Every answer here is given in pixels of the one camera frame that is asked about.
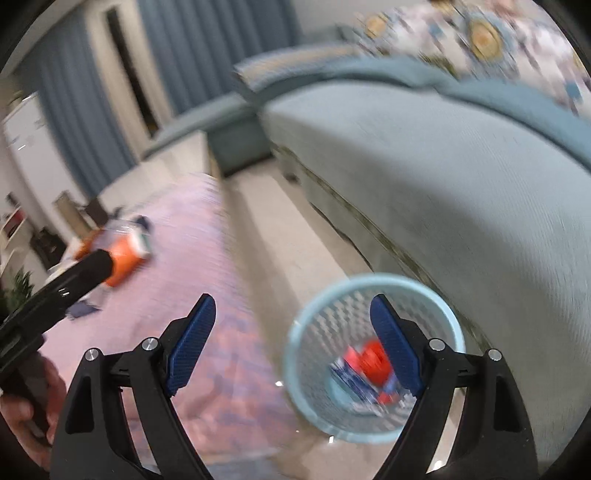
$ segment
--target tiled floor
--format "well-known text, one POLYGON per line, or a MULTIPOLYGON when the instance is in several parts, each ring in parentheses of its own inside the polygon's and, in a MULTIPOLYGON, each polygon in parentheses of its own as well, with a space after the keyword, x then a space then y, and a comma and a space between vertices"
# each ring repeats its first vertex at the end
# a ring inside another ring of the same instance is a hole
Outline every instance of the tiled floor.
MULTIPOLYGON (((225 181, 225 196, 236 263, 269 358, 281 375, 285 339, 297 312, 332 283, 370 269, 273 161, 225 181)), ((432 468, 449 455, 463 402, 457 393, 432 468)), ((388 444, 329 443, 328 436, 304 419, 295 438, 273 461, 282 475, 302 480, 369 480, 392 449, 388 444)))

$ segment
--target green plant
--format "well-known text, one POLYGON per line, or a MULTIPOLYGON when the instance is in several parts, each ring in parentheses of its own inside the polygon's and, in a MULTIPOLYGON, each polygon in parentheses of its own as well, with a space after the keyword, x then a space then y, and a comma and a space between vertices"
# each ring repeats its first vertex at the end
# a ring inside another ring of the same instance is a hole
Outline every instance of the green plant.
POLYGON ((25 273, 21 268, 14 275, 14 286, 12 290, 4 293, 5 303, 9 314, 16 312, 33 296, 33 285, 31 285, 31 272, 25 273))
POLYGON ((6 295, 4 294, 4 290, 0 285, 0 323, 2 323, 9 315, 10 311, 8 310, 6 295))

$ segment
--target human hand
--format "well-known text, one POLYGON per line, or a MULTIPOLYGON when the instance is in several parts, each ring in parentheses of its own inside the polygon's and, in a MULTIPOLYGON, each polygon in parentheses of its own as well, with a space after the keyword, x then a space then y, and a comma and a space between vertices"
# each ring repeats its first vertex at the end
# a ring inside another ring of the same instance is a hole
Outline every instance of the human hand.
MULTIPOLYGON (((67 389, 53 362, 43 358, 43 364, 47 380, 47 441, 53 445, 67 389)), ((3 395, 0 397, 0 413, 27 455, 37 465, 49 470, 51 448, 42 445, 27 426, 27 422, 33 418, 33 406, 23 398, 3 395)))

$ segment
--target pink rug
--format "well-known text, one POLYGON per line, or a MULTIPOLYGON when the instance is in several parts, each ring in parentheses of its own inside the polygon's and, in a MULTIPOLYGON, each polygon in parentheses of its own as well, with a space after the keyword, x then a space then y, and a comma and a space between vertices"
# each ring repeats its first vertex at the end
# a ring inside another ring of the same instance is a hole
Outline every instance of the pink rug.
MULTIPOLYGON (((41 352, 69 384, 85 350, 131 350, 186 316, 202 293, 213 296, 217 318, 189 385, 173 398, 189 438, 208 459, 244 458, 284 446, 296 430, 267 358, 256 321, 241 292, 225 244, 226 220, 215 179, 190 176, 138 208, 154 224, 155 257, 109 296, 105 309, 47 334, 41 352)), ((126 412, 145 459, 147 444, 125 391, 126 412)))

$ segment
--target sofa cushion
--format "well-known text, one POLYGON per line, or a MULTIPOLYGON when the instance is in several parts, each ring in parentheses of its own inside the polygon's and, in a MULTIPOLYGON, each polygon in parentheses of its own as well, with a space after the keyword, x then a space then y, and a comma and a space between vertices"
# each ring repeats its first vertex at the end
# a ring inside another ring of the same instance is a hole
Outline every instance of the sofa cushion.
POLYGON ((464 80, 437 90, 442 95, 484 106, 526 125, 564 148, 591 171, 591 125, 538 90, 498 79, 464 80))
POLYGON ((366 80, 411 88, 439 87, 457 83, 448 72, 406 56, 341 60, 326 66, 322 70, 322 75, 325 80, 366 80))
POLYGON ((358 53, 355 45, 334 41, 257 55, 234 67, 236 90, 253 105, 262 106, 292 90, 321 81, 320 72, 325 65, 358 53))
POLYGON ((144 158, 154 155, 194 131, 211 133, 252 117, 256 117, 255 108, 238 93, 228 93, 178 116, 170 125, 158 132, 150 148, 144 153, 144 158))

